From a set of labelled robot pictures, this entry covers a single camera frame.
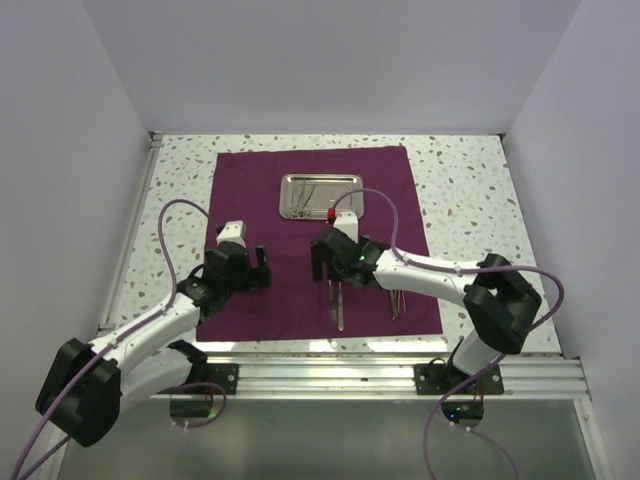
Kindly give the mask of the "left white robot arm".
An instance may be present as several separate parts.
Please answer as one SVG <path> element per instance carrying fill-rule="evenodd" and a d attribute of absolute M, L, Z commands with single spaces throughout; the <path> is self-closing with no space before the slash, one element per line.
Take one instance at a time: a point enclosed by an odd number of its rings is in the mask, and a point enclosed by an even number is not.
<path fill-rule="evenodd" d="M 250 254 L 238 243 L 220 243 L 150 312 L 91 342 L 63 344 L 37 397 L 37 412 L 88 447 L 133 404 L 179 386 L 201 390 L 208 379 L 206 356 L 183 334 L 220 312 L 235 293 L 270 284 L 264 246 Z"/>

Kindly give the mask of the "steel scalpel handle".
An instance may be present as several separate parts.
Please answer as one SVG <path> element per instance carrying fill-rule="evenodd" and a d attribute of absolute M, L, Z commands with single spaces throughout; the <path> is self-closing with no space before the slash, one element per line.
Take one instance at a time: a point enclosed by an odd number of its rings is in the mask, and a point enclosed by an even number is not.
<path fill-rule="evenodd" d="M 344 321 L 344 302 L 343 302 L 343 290 L 342 283 L 337 283 L 337 293 L 336 293 L 336 316 L 337 316 L 337 327 L 340 332 L 344 331 L 345 321 Z"/>
<path fill-rule="evenodd" d="M 337 327 L 337 322 L 338 322 L 337 304 L 336 304 L 334 283 L 332 280 L 328 280 L 328 297 L 329 297 L 329 305 L 330 305 L 331 322 L 334 326 Z"/>

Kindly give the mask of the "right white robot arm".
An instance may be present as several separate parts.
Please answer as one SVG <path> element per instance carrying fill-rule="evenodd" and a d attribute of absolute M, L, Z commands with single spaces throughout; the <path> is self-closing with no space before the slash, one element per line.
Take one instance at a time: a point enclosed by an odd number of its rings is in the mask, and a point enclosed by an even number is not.
<path fill-rule="evenodd" d="M 506 258 L 489 254 L 474 262 L 434 260 L 329 227 L 310 244 L 313 280 L 358 288 L 424 295 L 462 307 L 473 328 L 458 342 L 440 373 L 443 388 L 468 392 L 481 370 L 501 355 L 517 355 L 542 300 Z"/>

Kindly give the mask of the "steel tweezers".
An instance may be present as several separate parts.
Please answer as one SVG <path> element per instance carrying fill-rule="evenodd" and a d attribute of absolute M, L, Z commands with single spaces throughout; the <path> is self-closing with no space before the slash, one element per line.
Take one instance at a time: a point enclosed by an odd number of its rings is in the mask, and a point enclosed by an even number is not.
<path fill-rule="evenodd" d="M 389 294 L 392 320 L 395 321 L 399 316 L 399 293 L 397 290 L 391 290 Z"/>

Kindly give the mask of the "steel scissors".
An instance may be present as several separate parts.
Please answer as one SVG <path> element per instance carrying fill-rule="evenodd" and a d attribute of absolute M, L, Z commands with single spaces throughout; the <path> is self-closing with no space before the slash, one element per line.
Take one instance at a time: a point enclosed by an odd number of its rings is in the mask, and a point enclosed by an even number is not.
<path fill-rule="evenodd" d="M 290 219 L 307 219 L 311 216 L 309 203 L 315 192 L 316 185 L 314 183 L 307 185 L 307 181 L 303 180 L 299 185 L 298 197 L 292 203 L 289 209 Z"/>

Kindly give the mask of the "purple surgical cloth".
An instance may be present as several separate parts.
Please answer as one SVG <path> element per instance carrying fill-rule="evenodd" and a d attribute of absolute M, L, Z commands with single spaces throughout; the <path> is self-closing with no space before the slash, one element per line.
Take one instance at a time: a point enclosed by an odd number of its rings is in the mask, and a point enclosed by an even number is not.
<path fill-rule="evenodd" d="M 233 294 L 221 312 L 198 327 L 197 339 L 244 342 L 441 333 L 436 299 L 406 293 L 406 310 L 394 318 L 388 292 L 351 285 L 343 288 L 345 326 L 333 325 L 328 287 L 313 281 L 310 256 L 311 241 L 326 225 L 288 220 L 279 213 L 281 180 L 292 173 L 360 176 L 370 190 L 361 232 L 374 241 L 389 241 L 393 217 L 382 198 L 387 195 L 399 211 L 398 247 L 427 253 L 417 189 L 403 146 L 220 154 L 209 212 L 220 223 L 244 221 L 248 246 L 266 248 L 272 284 Z"/>

